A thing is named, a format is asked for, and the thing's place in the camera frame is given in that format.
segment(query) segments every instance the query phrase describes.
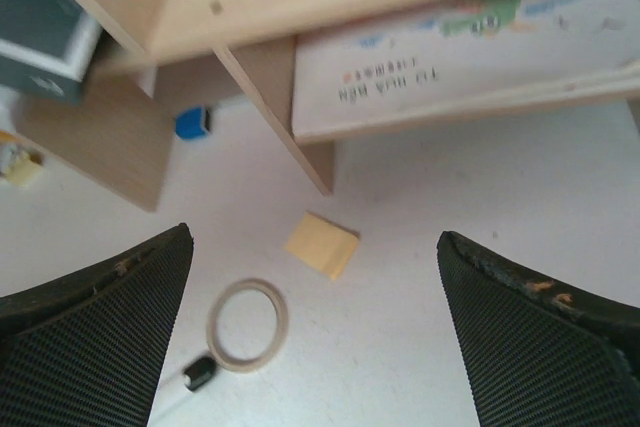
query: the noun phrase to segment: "yellow sticky note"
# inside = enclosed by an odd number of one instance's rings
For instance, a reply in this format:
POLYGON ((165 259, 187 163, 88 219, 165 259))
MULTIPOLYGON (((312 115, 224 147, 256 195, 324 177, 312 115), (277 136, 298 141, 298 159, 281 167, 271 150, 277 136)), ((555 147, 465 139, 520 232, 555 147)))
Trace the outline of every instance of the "yellow sticky note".
POLYGON ((284 248, 308 266, 336 280, 359 242, 356 234, 307 212, 284 248))

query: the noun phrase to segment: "book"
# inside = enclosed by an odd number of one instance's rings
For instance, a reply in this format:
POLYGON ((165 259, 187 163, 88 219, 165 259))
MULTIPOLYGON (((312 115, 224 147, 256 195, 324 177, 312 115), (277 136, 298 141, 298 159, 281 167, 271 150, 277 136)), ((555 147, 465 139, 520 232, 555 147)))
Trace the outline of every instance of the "book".
POLYGON ((0 83, 77 102, 102 29, 74 0, 0 0, 0 83))
POLYGON ((299 140, 640 89, 640 0, 452 0, 301 35, 299 140))

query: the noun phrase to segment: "round ring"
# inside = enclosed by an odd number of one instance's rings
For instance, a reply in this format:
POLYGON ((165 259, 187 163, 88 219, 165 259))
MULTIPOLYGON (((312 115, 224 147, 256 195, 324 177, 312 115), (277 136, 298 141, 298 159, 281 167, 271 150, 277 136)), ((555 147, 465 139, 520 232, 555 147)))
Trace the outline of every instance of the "round ring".
POLYGON ((216 362, 223 368, 232 372, 253 372, 263 367, 278 353, 284 343, 288 330, 289 313, 287 311, 287 304, 285 304, 284 298, 278 289, 265 280, 246 279, 227 287, 214 304, 209 314, 209 321, 207 322, 207 344, 209 345, 211 355, 213 355, 216 362), (254 359, 238 359, 228 354, 222 347, 220 336, 218 335, 218 318, 220 317, 220 311, 231 297, 245 290, 262 292, 269 298, 276 311, 276 332, 273 339, 265 351, 254 359))

